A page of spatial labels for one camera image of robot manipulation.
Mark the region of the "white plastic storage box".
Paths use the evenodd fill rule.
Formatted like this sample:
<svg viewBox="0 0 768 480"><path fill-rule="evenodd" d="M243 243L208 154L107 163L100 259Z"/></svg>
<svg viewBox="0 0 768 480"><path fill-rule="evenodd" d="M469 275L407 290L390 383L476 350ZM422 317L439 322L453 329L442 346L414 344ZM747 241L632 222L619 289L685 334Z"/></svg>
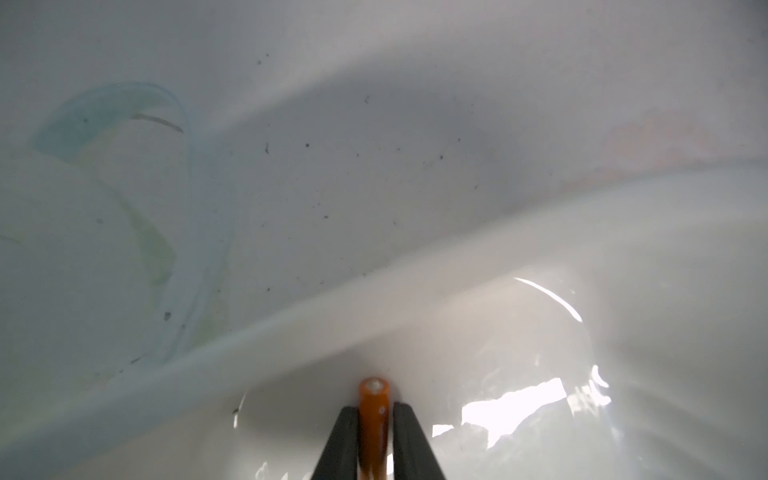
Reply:
<svg viewBox="0 0 768 480"><path fill-rule="evenodd" d="M297 303L4 447L5 479L307 479L370 376L449 479L763 479L767 165L572 197Z"/></svg>

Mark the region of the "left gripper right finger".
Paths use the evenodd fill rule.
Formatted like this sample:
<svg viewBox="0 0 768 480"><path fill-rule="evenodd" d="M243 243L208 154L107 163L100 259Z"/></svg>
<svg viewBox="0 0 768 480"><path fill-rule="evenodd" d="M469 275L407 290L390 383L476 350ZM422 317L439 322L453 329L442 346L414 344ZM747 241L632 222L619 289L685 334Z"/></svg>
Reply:
<svg viewBox="0 0 768 480"><path fill-rule="evenodd" d="M413 408L395 402L392 408L395 480L445 480Z"/></svg>

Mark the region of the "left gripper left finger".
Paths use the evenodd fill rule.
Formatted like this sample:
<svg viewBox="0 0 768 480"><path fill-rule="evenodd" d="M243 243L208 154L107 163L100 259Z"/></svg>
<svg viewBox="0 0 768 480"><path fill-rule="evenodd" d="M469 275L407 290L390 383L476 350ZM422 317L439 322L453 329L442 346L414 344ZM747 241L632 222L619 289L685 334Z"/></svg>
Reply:
<svg viewBox="0 0 768 480"><path fill-rule="evenodd" d="M359 452L359 410L340 410L311 480L356 480Z"/></svg>

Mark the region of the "orange battery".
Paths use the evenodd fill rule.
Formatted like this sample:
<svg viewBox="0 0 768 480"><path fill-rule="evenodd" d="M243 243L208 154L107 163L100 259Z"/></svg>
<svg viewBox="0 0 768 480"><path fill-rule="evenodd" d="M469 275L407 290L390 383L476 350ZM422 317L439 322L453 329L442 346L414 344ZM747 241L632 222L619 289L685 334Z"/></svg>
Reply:
<svg viewBox="0 0 768 480"><path fill-rule="evenodd" d="M369 377L360 383L358 435L360 479L387 477L390 404L390 386L386 380Z"/></svg>

